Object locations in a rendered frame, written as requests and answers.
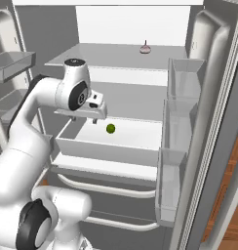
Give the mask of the tall clear door bin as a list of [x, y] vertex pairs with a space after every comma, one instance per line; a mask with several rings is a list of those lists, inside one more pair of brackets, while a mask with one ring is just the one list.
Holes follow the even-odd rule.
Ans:
[[160, 226], [172, 228], [179, 206], [187, 154], [161, 148], [156, 177], [155, 215]]

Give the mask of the grey fridge cabinet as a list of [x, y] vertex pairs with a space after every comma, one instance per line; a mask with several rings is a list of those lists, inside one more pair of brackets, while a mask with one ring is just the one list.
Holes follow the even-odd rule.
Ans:
[[[46, 65], [79, 43], [184, 46], [192, 8], [161, 0], [84, 0], [69, 6], [67, 0], [26, 0], [18, 7], [22, 39], [36, 53], [35, 73], [60, 78], [62, 65]], [[158, 121], [163, 128], [168, 69], [88, 66], [91, 84], [107, 105], [107, 117]], [[88, 172], [96, 178], [114, 178], [156, 192], [157, 165], [143, 166], [62, 154], [57, 135], [71, 120], [56, 109], [41, 111], [45, 131], [55, 139], [51, 167]]]

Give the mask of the pink garlic bulb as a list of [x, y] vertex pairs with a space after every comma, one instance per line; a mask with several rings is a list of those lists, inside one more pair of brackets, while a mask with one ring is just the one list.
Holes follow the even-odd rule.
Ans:
[[147, 45], [147, 41], [144, 41], [144, 45], [140, 47], [139, 51], [142, 54], [149, 54], [151, 52], [151, 48]]

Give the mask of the grey fridge shelf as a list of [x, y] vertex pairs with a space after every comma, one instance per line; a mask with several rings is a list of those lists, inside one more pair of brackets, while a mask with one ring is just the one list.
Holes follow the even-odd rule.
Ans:
[[151, 45], [149, 54], [142, 54], [139, 49], [140, 45], [79, 43], [46, 65], [62, 65], [67, 59], [77, 58], [83, 59], [88, 66], [167, 69], [169, 58], [187, 58], [184, 46]]

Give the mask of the small clear door bin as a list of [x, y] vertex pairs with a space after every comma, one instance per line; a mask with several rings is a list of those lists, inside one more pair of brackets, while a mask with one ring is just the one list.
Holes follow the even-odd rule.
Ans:
[[205, 71], [206, 62], [203, 60], [169, 59], [168, 99], [198, 101]]

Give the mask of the white fridge drawer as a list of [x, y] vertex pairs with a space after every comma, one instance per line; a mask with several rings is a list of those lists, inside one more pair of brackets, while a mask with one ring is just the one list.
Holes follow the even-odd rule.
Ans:
[[[108, 134], [106, 126], [115, 125]], [[158, 121], [107, 117], [93, 124], [91, 118], [69, 120], [56, 137], [62, 154], [154, 167], [162, 138]]]

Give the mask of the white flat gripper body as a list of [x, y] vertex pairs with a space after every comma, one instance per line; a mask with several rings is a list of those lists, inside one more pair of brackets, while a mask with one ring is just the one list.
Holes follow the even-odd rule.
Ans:
[[98, 107], [80, 107], [75, 111], [57, 109], [56, 114], [73, 117], [88, 117], [93, 119], [105, 119], [107, 117], [107, 106], [102, 102]]

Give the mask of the grey freezer drawer front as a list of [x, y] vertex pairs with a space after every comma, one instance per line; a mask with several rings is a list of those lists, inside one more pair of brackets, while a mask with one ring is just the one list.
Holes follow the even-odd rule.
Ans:
[[173, 229], [133, 231], [82, 222], [81, 231], [98, 250], [169, 250]]
[[[65, 184], [59, 177], [63, 175], [70, 181], [88, 185], [105, 186], [109, 188], [124, 188], [130, 190], [148, 191], [150, 187], [131, 185], [128, 181], [118, 183], [114, 178], [100, 179], [96, 174], [61, 169], [53, 167], [48, 174], [47, 181], [51, 186], [72, 188]], [[134, 198], [117, 194], [103, 193], [97, 190], [85, 190], [92, 198], [93, 217], [105, 218], [127, 223], [146, 223], [155, 221], [155, 198]]]

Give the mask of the medium clear door bin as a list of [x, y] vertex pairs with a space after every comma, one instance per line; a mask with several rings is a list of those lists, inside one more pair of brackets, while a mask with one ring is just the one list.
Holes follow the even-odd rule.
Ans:
[[198, 103], [192, 100], [165, 100], [162, 147], [188, 152]]

